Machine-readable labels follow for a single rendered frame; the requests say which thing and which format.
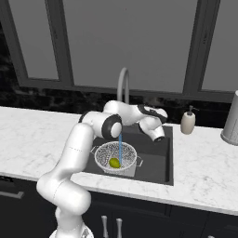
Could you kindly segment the black cupboard door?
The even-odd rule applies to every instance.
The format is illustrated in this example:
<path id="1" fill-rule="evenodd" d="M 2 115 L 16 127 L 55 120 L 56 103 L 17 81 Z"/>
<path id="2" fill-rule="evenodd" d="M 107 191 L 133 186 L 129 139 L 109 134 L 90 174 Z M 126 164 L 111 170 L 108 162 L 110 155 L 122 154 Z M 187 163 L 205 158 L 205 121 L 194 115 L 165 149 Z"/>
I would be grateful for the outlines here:
<path id="1" fill-rule="evenodd" d="M 94 238 L 104 238 L 102 216 L 107 217 L 107 232 L 112 238 L 112 212 L 106 208 L 91 206 L 83 215 L 84 223 L 93 232 Z"/>
<path id="2" fill-rule="evenodd" d="M 158 219 L 140 213 L 113 212 L 113 238 L 118 238 L 117 219 L 122 220 L 122 238 L 168 238 L 168 225 Z"/>

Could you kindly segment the black sink front panel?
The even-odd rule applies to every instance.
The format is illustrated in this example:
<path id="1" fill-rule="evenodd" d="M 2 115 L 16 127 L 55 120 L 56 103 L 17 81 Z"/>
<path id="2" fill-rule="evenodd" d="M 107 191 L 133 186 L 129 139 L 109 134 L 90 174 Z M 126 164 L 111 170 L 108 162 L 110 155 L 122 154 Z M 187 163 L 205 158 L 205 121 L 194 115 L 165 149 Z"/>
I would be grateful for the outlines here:
<path id="1" fill-rule="evenodd" d="M 91 192 L 91 195 L 93 202 L 110 206 L 119 206 L 126 208 L 127 210 L 142 211 L 158 217 L 170 217 L 170 205 L 100 192 Z"/>

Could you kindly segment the grey curved sink faucet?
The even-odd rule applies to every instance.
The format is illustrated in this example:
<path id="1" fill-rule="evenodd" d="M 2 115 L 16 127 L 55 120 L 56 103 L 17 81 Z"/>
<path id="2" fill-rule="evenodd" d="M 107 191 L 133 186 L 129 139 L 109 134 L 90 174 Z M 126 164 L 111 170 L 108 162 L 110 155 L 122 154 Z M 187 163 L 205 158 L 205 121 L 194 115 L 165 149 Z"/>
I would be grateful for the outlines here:
<path id="1" fill-rule="evenodd" d="M 117 99 L 129 103 L 129 71 L 123 68 L 119 74 L 117 84 Z"/>

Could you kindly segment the dark grey framed window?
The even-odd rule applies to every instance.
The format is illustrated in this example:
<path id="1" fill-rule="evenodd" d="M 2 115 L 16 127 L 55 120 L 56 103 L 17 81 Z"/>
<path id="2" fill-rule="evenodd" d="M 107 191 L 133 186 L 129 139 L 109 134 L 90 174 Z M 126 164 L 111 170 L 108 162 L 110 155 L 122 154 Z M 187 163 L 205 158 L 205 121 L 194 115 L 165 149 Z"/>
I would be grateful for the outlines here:
<path id="1" fill-rule="evenodd" d="M 236 49 L 219 43 L 221 0 L 0 0 L 21 86 L 230 102 Z"/>

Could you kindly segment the black drawer front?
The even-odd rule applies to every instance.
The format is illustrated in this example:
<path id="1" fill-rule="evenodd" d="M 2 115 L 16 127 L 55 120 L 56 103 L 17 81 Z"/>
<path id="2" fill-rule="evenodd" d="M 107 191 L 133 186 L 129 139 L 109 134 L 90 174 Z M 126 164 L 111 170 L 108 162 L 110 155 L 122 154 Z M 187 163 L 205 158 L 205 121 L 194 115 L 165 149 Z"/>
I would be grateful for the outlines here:
<path id="1" fill-rule="evenodd" d="M 36 182 L 0 175 L 0 192 L 24 192 L 21 199 L 0 195 L 0 238 L 49 238 L 57 228 L 56 207 L 36 190 Z"/>

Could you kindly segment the blue water stream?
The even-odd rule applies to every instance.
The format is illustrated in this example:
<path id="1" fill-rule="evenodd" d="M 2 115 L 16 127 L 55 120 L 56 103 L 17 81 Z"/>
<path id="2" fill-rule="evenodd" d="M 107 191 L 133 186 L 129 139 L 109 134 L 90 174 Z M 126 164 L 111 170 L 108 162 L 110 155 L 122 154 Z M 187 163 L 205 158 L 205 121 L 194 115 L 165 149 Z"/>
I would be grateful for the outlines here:
<path id="1" fill-rule="evenodd" d="M 122 151 L 123 151 L 123 143 L 122 143 L 122 133 L 119 135 L 118 140 L 118 146 L 119 146 L 119 164 L 122 165 Z"/>

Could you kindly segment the yellow-green pear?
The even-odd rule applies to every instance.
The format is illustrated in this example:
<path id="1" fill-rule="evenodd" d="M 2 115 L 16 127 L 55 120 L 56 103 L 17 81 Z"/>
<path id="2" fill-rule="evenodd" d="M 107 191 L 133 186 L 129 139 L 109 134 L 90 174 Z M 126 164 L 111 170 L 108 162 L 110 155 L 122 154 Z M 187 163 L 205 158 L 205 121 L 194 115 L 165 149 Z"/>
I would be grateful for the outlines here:
<path id="1" fill-rule="evenodd" d="M 111 158 L 109 161 L 110 167 L 112 168 L 120 168 L 121 164 L 118 158 Z"/>

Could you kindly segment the beige soap dispenser bottle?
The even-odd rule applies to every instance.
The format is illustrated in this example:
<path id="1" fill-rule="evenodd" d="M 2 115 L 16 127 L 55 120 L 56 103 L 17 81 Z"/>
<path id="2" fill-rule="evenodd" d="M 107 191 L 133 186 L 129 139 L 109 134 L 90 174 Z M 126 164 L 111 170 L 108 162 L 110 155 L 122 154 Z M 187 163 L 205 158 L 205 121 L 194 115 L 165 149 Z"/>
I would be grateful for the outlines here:
<path id="1" fill-rule="evenodd" d="M 190 105 L 189 110 L 185 112 L 181 118 L 180 131 L 185 135 L 190 135 L 194 130 L 196 116 L 193 110 L 194 107 Z"/>

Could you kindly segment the dark grey sink basin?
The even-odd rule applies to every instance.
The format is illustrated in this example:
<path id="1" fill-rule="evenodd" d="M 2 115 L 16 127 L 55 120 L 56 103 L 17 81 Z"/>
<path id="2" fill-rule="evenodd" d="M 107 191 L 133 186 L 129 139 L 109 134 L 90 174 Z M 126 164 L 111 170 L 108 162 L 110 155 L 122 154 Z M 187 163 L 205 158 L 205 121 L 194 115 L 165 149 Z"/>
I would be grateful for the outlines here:
<path id="1" fill-rule="evenodd" d="M 173 185 L 173 127 L 163 126 L 163 129 L 165 138 L 153 142 L 139 131 L 137 125 L 125 126 L 123 142 L 136 149 L 137 164 L 129 173 L 111 174 L 111 177 Z"/>

